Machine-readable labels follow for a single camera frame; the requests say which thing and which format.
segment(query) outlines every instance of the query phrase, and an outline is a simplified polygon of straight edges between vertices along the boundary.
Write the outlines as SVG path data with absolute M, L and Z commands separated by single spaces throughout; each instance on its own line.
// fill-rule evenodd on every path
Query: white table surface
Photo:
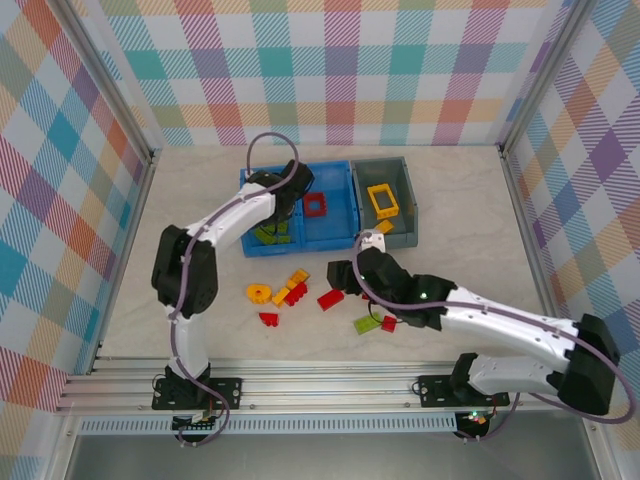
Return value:
M 419 206 L 419 244 L 392 250 L 410 273 L 429 273 L 476 293 L 540 313 L 532 275 L 494 147 L 302 147 L 305 162 L 404 156 Z M 170 148 L 163 152 L 102 349 L 112 356 L 168 356 L 169 328 L 150 278 L 162 230 L 186 226 L 238 190 L 246 147 Z M 259 146 L 253 165 L 284 164 L 288 147 Z M 278 360 L 454 360 L 460 353 L 505 352 L 480 338 L 398 325 L 359 336 L 353 320 L 366 302 L 348 296 L 322 312 L 327 262 L 349 251 L 245 258 L 240 242 L 218 258 L 219 292 L 204 314 L 211 357 Z M 253 305 L 251 283 L 277 291 L 298 268 L 309 293 L 293 307 Z M 280 313 L 277 328 L 258 312 Z

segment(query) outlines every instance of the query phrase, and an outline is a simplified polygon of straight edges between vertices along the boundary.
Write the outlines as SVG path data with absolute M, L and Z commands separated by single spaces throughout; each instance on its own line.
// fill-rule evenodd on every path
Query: checkered fabric backdrop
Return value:
M 33 478 L 143 163 L 45 0 L 0 1 L 0 479 Z
M 640 396 L 640 0 L 599 2 L 515 154 L 561 312 L 606 319 Z M 640 466 L 638 418 L 617 432 Z
M 535 55 L 523 60 L 546 33 L 539 21 L 562 3 L 99 0 L 114 52 L 83 1 L 105 61 L 124 84 L 114 58 L 126 58 L 171 145 L 244 144 L 266 130 L 299 143 L 493 144 L 517 73 L 535 68 Z
M 504 122 L 502 129 L 500 130 L 498 141 L 496 143 L 504 143 L 509 130 L 511 130 L 511 126 L 513 125 L 513 120 L 516 118 L 516 115 L 518 114 L 518 112 L 520 111 L 520 107 L 522 106 L 522 102 L 525 98 L 527 98 L 527 95 L 529 95 L 529 92 L 531 91 L 531 87 L 533 87 L 533 84 L 538 78 L 540 67 L 542 67 L 544 61 L 547 59 L 547 56 L 551 51 L 551 46 L 556 41 L 558 34 L 562 30 L 564 22 L 566 21 L 571 7 L 575 3 L 575 1 L 576 0 L 563 0 L 562 6 L 560 7 L 560 10 L 558 10 L 556 18 L 553 20 L 553 24 L 551 25 L 551 28 L 549 29 L 544 42 L 542 42 L 542 46 L 538 51 L 538 55 L 536 55 L 536 59 L 531 64 L 531 68 L 529 69 L 529 72 L 527 73 L 527 76 L 522 83 L 522 86 L 520 87 L 518 96 L 516 97 L 515 102 L 513 102 L 511 110 L 509 110 L 509 115 L 507 115 L 507 119 Z

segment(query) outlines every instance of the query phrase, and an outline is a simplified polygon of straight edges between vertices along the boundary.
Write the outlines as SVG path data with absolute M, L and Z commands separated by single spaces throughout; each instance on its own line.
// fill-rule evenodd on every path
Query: red toy block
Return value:
M 393 317 L 385 316 L 382 319 L 382 325 L 380 325 L 380 328 L 385 332 L 393 333 L 397 324 L 398 320 Z
M 295 303 L 298 300 L 300 300 L 302 297 L 304 297 L 308 291 L 309 289 L 307 288 L 307 284 L 304 282 L 301 282 L 298 285 L 296 285 L 293 290 L 289 292 L 289 295 L 284 297 L 284 301 L 287 303 L 287 305 L 289 305 L 290 307 L 293 307 Z
M 307 217 L 324 217 L 327 214 L 327 199 L 322 192 L 307 193 L 302 199 L 304 203 L 304 214 Z M 312 204 L 318 203 L 318 208 L 313 208 Z
M 320 308 L 322 308 L 323 312 L 326 312 L 335 304 L 340 303 L 342 300 L 344 300 L 344 293 L 342 293 L 340 290 L 331 290 L 318 299 L 318 305 L 320 305 Z
M 277 313 L 259 313 L 262 323 L 267 327 L 277 327 L 279 323 L 279 316 Z

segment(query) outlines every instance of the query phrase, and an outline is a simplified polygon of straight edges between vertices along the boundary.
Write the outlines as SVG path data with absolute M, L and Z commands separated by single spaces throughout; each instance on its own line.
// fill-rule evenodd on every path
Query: yellow square frame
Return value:
M 398 215 L 398 213 L 400 213 L 398 202 L 396 202 L 396 199 L 391 192 L 391 187 L 389 187 L 388 183 L 367 187 L 367 192 L 369 192 L 369 198 L 371 199 L 373 208 L 375 208 L 376 210 L 376 217 L 378 218 L 378 220 L 395 217 L 396 215 Z M 389 208 L 380 208 L 380 205 L 378 205 L 378 201 L 376 200 L 376 193 L 386 193 L 391 200 L 391 206 Z

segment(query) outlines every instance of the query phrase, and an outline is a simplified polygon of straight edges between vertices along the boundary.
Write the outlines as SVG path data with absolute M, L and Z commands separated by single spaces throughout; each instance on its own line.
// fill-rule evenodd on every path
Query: yellow lego brick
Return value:
M 376 225 L 376 230 L 386 235 L 391 230 L 393 230 L 393 223 L 391 223 L 389 220 L 383 220 L 378 225 Z
M 268 285 L 253 283 L 247 287 L 247 297 L 256 305 L 269 303 L 271 300 L 271 288 Z
M 275 304 L 276 307 L 280 308 L 284 303 L 284 298 L 289 295 L 290 290 L 287 287 L 283 287 L 280 289 L 278 294 L 271 299 L 271 301 Z
M 378 220 L 395 217 L 396 215 L 398 215 L 398 213 L 400 213 L 400 207 L 398 207 L 398 202 L 396 202 L 396 199 L 391 192 L 391 187 L 389 187 L 388 183 L 382 183 L 380 185 L 367 187 L 367 192 L 369 192 L 369 198 L 371 199 L 373 208 L 376 210 L 376 217 L 378 218 Z M 391 201 L 391 206 L 388 208 L 380 208 L 380 205 L 378 205 L 378 201 L 376 200 L 376 193 L 386 193 L 389 196 L 389 200 Z
M 291 275 L 291 278 L 289 280 L 293 280 L 294 282 L 296 282 L 296 285 L 297 285 L 299 283 L 306 282 L 307 278 L 309 278 L 309 274 L 304 270 L 302 270 L 301 268 L 299 268 L 298 270 L 296 270 L 296 273 Z

